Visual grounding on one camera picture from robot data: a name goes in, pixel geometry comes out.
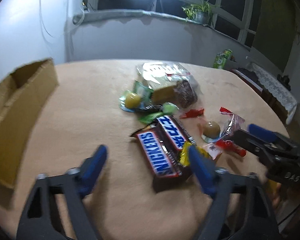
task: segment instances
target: blue gripper pad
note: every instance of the blue gripper pad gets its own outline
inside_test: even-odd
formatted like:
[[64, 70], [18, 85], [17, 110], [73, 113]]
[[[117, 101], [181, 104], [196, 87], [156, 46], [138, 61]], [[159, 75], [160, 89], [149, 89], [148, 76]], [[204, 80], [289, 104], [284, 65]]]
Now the blue gripper pad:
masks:
[[203, 193], [214, 198], [216, 194], [214, 162], [205, 158], [195, 146], [189, 147], [189, 161], [191, 170], [196, 175]]
[[274, 132], [264, 129], [253, 123], [248, 125], [248, 132], [266, 143], [273, 143], [277, 139], [277, 136]]
[[82, 163], [78, 182], [78, 193], [81, 198], [89, 195], [107, 159], [107, 148], [100, 145], [93, 156]]

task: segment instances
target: table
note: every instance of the table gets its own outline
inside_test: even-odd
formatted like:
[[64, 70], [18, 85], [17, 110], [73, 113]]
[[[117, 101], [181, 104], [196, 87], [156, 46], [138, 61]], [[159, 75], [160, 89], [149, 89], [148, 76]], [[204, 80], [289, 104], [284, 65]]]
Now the table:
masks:
[[[99, 144], [108, 146], [103, 174], [84, 203], [105, 240], [190, 239], [211, 203], [200, 192], [195, 178], [182, 187], [155, 194], [152, 176], [138, 145], [129, 135], [143, 127], [135, 115], [118, 106], [121, 93], [132, 86], [140, 60], [95, 60], [56, 66], [60, 86], [47, 101], [29, 138], [18, 174], [15, 192], [7, 207], [9, 192], [0, 187], [0, 224], [16, 234], [26, 197], [39, 173], [63, 174], [79, 166]], [[182, 64], [201, 86], [199, 95], [208, 120], [218, 121], [221, 106], [237, 113], [246, 124], [288, 135], [272, 109], [231, 72]], [[182, 121], [198, 145], [195, 119]], [[265, 180], [266, 168], [251, 153], [239, 160], [222, 154], [218, 166], [231, 173], [256, 172]], [[231, 199], [234, 207], [236, 198]], [[64, 199], [58, 197], [68, 236], [73, 237]]]

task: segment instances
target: cable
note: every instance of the cable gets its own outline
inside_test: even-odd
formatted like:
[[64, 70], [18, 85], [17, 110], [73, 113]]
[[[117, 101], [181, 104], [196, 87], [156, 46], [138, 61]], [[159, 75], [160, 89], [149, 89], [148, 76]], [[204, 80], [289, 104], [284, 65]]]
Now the cable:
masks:
[[54, 39], [59, 39], [59, 38], [62, 37], [64, 34], [68, 34], [68, 33], [72, 32], [72, 31], [74, 31], [76, 28], [78, 28], [78, 27], [81, 25], [81, 23], [82, 23], [83, 20], [84, 20], [85, 14], [84, 14], [83, 8], [81, 8], [81, 11], [82, 11], [82, 16], [81, 16], [80, 20], [78, 21], [78, 23], [74, 26], [74, 28], [69, 29], [69, 30], [66, 31], [66, 32], [63, 31], [61, 35], [55, 37], [55, 36], [51, 35], [51, 34], [48, 32], [48, 30], [47, 30], [47, 28], [46, 28], [46, 26], [45, 26], [45, 24], [44, 24], [43, 17], [42, 17], [42, 0], [39, 0], [39, 21], [40, 21], [40, 25], [41, 25], [41, 33], [42, 33], [43, 39], [44, 39], [47, 43], [52, 44], [52, 42], [49, 42], [49, 41], [45, 38], [44, 33], [43, 33], [43, 30], [44, 30], [50, 37], [52, 37], [52, 38], [54, 38]]
[[287, 220], [294, 212], [297, 211], [297, 209], [300, 207], [300, 204], [298, 206], [295, 207], [294, 210], [292, 210], [284, 219], [282, 219], [279, 223], [278, 226], [281, 225], [283, 222], [285, 222], [285, 220]]
[[161, 10], [162, 10], [162, 13], [164, 13], [162, 0], [159, 0], [159, 2], [160, 2], [160, 7], [161, 7]]

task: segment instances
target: screw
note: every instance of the screw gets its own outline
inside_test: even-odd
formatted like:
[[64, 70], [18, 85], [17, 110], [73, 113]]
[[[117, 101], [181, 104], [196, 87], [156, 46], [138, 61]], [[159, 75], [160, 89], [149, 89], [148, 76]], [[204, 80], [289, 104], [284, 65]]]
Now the screw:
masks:
[[79, 168], [71, 168], [71, 169], [66, 171], [66, 174], [72, 175], [72, 174], [77, 174], [79, 172], [80, 172]]
[[218, 168], [217, 170], [216, 170], [216, 173], [220, 173], [220, 174], [225, 174], [225, 173], [227, 173], [228, 171], [227, 171], [227, 169], [225, 169], [225, 168]]
[[250, 172], [249, 177], [253, 178], [253, 179], [257, 179], [258, 175], [256, 173], [254, 173], [254, 172]]
[[47, 173], [40, 173], [38, 174], [37, 179], [45, 179], [46, 177], [48, 177]]

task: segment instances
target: plant pot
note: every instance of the plant pot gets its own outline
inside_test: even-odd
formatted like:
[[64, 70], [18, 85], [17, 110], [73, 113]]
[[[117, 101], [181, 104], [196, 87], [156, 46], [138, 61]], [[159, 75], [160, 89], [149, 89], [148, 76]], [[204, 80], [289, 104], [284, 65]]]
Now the plant pot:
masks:
[[208, 24], [208, 18], [209, 18], [208, 13], [197, 11], [195, 13], [194, 21], [201, 24]]

